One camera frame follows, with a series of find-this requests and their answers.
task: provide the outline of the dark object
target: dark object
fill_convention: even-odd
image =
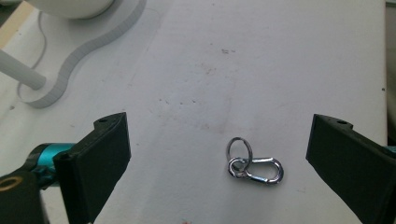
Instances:
[[[396,215],[396,153],[352,127],[315,115],[306,159],[362,223],[391,224]]]
[[[95,221],[125,172],[131,150],[125,113],[93,125],[77,144],[40,145],[21,168],[0,177],[0,223],[49,223],[39,190],[57,181],[69,222]]]

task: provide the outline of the white round object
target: white round object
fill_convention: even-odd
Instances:
[[[26,0],[32,6],[53,16],[88,19],[105,11],[114,0]]]

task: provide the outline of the silver carabiner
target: silver carabiner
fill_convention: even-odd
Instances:
[[[277,174],[274,178],[271,178],[271,179],[257,176],[257,175],[252,175],[251,173],[248,172],[248,169],[243,169],[243,170],[239,171],[239,170],[235,169],[236,166],[234,164],[236,162],[247,163],[248,160],[236,157],[236,158],[232,158],[228,162],[228,172],[233,177],[245,178],[245,179],[253,180],[253,181],[260,182],[260,183],[263,183],[266,185],[275,185],[275,184],[279,183],[283,178],[283,174],[284,174],[283,167],[280,164],[280,162],[274,158],[255,158],[251,162],[251,163],[269,163],[271,165],[274,165],[277,169]]]

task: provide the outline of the key ring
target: key ring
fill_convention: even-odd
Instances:
[[[241,140],[244,142],[245,146],[247,147],[247,152],[249,153],[249,158],[248,159],[242,159],[240,157],[235,157],[231,159],[230,156],[230,148],[231,145],[233,144],[234,141],[237,140]],[[283,171],[283,167],[282,164],[274,159],[274,158],[253,158],[253,151],[251,150],[250,144],[248,143],[247,140],[241,138],[241,137],[235,137],[233,138],[228,146],[227,146],[227,160],[228,162],[228,172],[230,173],[230,175],[232,175],[233,177],[236,178],[245,178],[245,179],[249,179],[249,180],[253,180],[256,182],[260,182],[266,185],[275,185],[278,184],[284,175],[284,171]],[[242,163],[245,164],[245,166],[240,169],[237,166],[235,166],[235,163]],[[273,166],[275,166],[275,168],[277,169],[277,174],[275,177],[269,179],[269,178],[265,178],[265,177],[261,177],[261,176],[257,176],[257,175],[252,175],[249,171],[248,171],[248,167],[251,163],[269,163]]]

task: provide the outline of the white rod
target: white rod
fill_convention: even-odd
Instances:
[[[32,68],[14,59],[0,49],[0,72],[17,79],[20,83],[38,90],[46,83],[46,78]]]

